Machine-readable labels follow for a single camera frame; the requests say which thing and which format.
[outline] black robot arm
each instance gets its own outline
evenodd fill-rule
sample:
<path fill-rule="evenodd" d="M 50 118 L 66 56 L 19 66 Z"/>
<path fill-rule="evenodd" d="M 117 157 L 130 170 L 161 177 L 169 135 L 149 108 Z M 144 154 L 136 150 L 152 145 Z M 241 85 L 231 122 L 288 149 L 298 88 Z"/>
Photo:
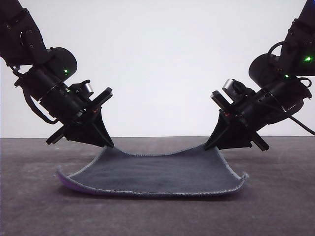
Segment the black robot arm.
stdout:
<path fill-rule="evenodd" d="M 17 0 L 0 1 L 0 56 L 18 77 L 14 85 L 22 88 L 30 108 L 49 124 L 63 124 L 48 144 L 66 137 L 100 147 L 114 146 L 100 112 L 101 105 L 112 96 L 112 89 L 90 100 L 93 91 L 89 80 L 68 87 L 64 82 L 77 70 L 75 57 L 64 48 L 46 49 L 29 11 Z M 21 65 L 32 68 L 22 74 Z M 48 119 L 32 98 L 56 119 Z"/>
<path fill-rule="evenodd" d="M 272 54 L 282 46 L 280 56 Z M 241 82 L 228 80 L 223 91 L 233 100 L 230 104 L 218 91 L 211 98 L 220 106 L 219 121 L 205 144 L 205 149 L 252 147 L 254 142 L 262 151 L 268 144 L 257 134 L 267 124 L 290 118 L 310 133 L 315 133 L 292 117 L 311 98 L 310 79 L 297 76 L 315 76 L 315 0 L 307 0 L 298 19 L 283 42 L 275 44 L 268 53 L 256 58 L 249 75 L 261 87 L 254 90 Z"/>

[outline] gray tabletop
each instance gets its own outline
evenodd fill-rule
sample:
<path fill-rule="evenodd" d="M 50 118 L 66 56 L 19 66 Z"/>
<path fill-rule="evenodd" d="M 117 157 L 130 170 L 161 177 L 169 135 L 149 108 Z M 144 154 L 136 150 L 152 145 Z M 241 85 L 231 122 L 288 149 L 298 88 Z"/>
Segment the gray tabletop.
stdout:
<path fill-rule="evenodd" d="M 107 198 L 74 192 L 56 178 L 101 148 L 61 140 L 1 139 L 3 236 L 290 236 L 315 233 L 315 138 L 266 137 L 271 149 L 222 151 L 250 175 L 238 193 L 195 199 Z M 131 153 L 168 153 L 205 137 L 114 138 Z"/>

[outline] cable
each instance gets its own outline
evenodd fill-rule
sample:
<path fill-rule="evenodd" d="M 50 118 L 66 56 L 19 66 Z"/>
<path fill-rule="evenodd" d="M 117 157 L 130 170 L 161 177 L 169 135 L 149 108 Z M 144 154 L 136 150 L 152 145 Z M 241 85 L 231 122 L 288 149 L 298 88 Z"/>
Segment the cable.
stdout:
<path fill-rule="evenodd" d="M 267 53 L 267 62 L 268 62 L 268 63 L 269 63 L 270 55 L 272 54 L 272 52 L 273 52 L 277 47 L 279 47 L 279 46 L 281 46 L 281 45 L 284 45 L 284 44 L 286 44 L 286 43 L 288 43 L 288 42 L 282 41 L 282 42 L 276 43 L 274 46 L 272 46 L 272 47 L 270 48 L 270 50 L 269 50 L 268 53 Z"/>
<path fill-rule="evenodd" d="M 273 109 L 274 111 L 277 111 L 279 113 L 282 113 L 284 116 L 286 116 L 287 118 L 291 119 L 292 121 L 294 121 L 295 123 L 297 123 L 299 126 L 301 126 L 303 129 L 305 129 L 306 131 L 308 131 L 309 133 L 315 135 L 315 131 L 311 130 L 310 128 L 308 128 L 305 124 L 303 124 L 301 121 L 299 121 L 298 119 L 294 118 L 293 116 L 288 115 L 286 112 L 284 112 L 283 110 L 280 110 L 276 107 L 270 106 L 270 105 L 266 105 L 266 104 L 261 104 L 261 103 L 257 103 L 258 105 L 261 106 L 265 106 L 265 107 L 269 107 L 271 109 Z"/>
<path fill-rule="evenodd" d="M 312 82 L 309 78 L 305 78 L 305 77 L 301 77 L 301 78 L 298 78 L 299 81 L 303 81 L 303 80 L 306 80 L 309 82 L 309 85 L 306 86 L 307 88 L 311 87 L 312 86 Z"/>

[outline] white wall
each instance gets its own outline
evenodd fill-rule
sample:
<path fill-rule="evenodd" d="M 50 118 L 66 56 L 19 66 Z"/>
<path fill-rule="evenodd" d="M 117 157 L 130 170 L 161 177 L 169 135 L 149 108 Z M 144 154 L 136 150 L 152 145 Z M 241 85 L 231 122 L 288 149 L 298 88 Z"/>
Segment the white wall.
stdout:
<path fill-rule="evenodd" d="M 218 119 L 210 93 L 229 78 L 258 90 L 248 68 L 286 36 L 304 0 L 20 0 L 47 47 L 78 61 L 66 83 L 91 79 L 114 96 L 102 113 L 112 137 L 209 136 Z M 1 136 L 49 137 L 1 60 Z M 315 101 L 295 117 L 311 127 Z M 308 135 L 291 121 L 261 135 Z"/>

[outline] gray cloth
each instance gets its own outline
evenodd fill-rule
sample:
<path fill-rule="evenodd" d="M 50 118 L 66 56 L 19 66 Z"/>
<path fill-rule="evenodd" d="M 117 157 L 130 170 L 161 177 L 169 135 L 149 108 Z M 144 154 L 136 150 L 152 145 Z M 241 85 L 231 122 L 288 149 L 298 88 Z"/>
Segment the gray cloth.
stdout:
<path fill-rule="evenodd" d="M 217 148 L 202 146 L 167 155 L 134 155 L 105 148 L 90 164 L 61 182 L 76 191 L 139 197 L 210 196 L 236 192 L 239 177 Z"/>

